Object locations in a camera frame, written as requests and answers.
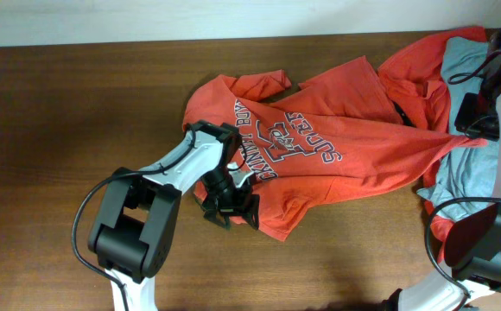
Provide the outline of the orange printed t-shirt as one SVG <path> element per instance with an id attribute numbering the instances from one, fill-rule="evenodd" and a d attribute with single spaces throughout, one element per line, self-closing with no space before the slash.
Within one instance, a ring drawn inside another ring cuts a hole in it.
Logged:
<path id="1" fill-rule="evenodd" d="M 300 85 L 282 70 L 220 75 L 187 103 L 184 122 L 231 124 L 242 135 L 235 161 L 257 178 L 259 228 L 284 240 L 315 206 L 385 194 L 423 176 L 472 140 L 407 126 L 374 69 L 360 57 Z"/>

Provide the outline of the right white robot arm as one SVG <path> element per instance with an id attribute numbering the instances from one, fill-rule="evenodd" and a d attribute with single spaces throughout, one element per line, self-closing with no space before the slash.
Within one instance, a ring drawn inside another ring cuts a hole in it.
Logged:
<path id="1" fill-rule="evenodd" d="M 382 310 L 464 310 L 469 302 L 501 293 L 501 30 L 483 47 L 461 39 L 447 44 L 442 75 L 451 92 L 449 130 L 489 141 L 487 151 L 454 151 L 443 161 L 437 185 L 427 189 L 429 216 L 452 221 L 443 258 L 425 279 L 397 289 Z"/>

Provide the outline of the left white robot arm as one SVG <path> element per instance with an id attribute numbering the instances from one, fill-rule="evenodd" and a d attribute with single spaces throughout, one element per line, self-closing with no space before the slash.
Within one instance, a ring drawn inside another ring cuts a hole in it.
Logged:
<path id="1" fill-rule="evenodd" d="M 154 310 L 155 276 L 169 254 L 182 196 L 201 182 L 206 220 L 224 229 L 239 217 L 259 227 L 256 176 L 232 159 L 244 150 L 239 129 L 201 120 L 187 124 L 181 143 L 161 160 L 138 170 L 117 169 L 100 188 L 105 195 L 87 247 L 97 257 L 90 270 L 111 282 L 116 310 Z"/>

